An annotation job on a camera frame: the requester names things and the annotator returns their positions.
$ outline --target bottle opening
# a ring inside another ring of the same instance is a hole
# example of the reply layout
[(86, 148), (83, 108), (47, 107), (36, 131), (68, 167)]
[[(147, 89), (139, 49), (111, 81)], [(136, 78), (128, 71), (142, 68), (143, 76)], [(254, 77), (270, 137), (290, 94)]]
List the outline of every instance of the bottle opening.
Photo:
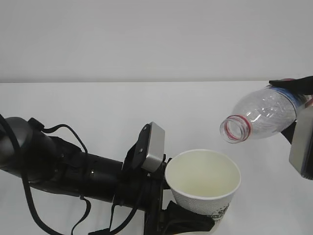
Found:
[(228, 143), (240, 143), (249, 137), (251, 125), (245, 117), (232, 115), (221, 123), (220, 132)]

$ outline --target gray device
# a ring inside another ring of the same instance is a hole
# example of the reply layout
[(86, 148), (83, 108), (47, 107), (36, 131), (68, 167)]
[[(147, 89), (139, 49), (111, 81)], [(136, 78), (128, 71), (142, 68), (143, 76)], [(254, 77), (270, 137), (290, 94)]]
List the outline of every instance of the gray device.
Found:
[(303, 178), (313, 180), (313, 107), (300, 112), (295, 126), (289, 162)]
[(150, 126), (148, 152), (142, 168), (155, 172), (163, 162), (165, 131), (154, 122), (151, 122)]

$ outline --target white paper cup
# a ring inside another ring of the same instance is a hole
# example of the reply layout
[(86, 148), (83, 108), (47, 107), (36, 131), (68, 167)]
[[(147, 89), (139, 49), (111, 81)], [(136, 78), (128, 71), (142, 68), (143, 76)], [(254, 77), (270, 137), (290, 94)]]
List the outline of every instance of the white paper cup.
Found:
[(228, 156), (195, 149), (174, 157), (165, 169), (165, 179), (177, 204), (197, 214), (211, 216), (216, 223), (214, 231), (240, 186), (241, 174)]

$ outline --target table surface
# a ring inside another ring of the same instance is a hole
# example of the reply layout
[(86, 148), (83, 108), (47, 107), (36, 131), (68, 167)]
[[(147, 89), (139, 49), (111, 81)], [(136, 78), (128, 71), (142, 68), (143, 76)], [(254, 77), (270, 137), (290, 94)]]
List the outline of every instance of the table surface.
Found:
[[(174, 157), (195, 148), (227, 154), (242, 172), (235, 194), (215, 235), (310, 235), (313, 231), (313, 182), (289, 164), (290, 145), (282, 135), (231, 145), (219, 135), (220, 122), (237, 100), (266, 82), (198, 83), (45, 83), (0, 84), (1, 114), (35, 117), (46, 127), (69, 124), (90, 153), (124, 160), (144, 124), (156, 122), (166, 131), (165, 153)], [(77, 143), (66, 130), (57, 135)], [(78, 198), (33, 189), (40, 217), (63, 234), (85, 210)], [(172, 200), (167, 191), (164, 204)], [(75, 235), (109, 225), (111, 205), (92, 201), (90, 216)], [(117, 208), (113, 227), (129, 213)], [(120, 235), (142, 233), (143, 212)], [(28, 211), (21, 180), (0, 171), (1, 234), (42, 235)]]

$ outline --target clear plastic bottle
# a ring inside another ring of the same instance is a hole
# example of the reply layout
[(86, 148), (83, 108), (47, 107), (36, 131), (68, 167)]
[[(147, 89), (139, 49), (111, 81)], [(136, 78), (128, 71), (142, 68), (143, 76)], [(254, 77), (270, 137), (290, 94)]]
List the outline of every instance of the clear plastic bottle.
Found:
[(221, 136), (229, 143), (239, 143), (248, 138), (275, 135), (296, 120), (311, 98), (272, 85), (252, 92), (243, 97), (235, 105), (232, 115), (221, 123)]

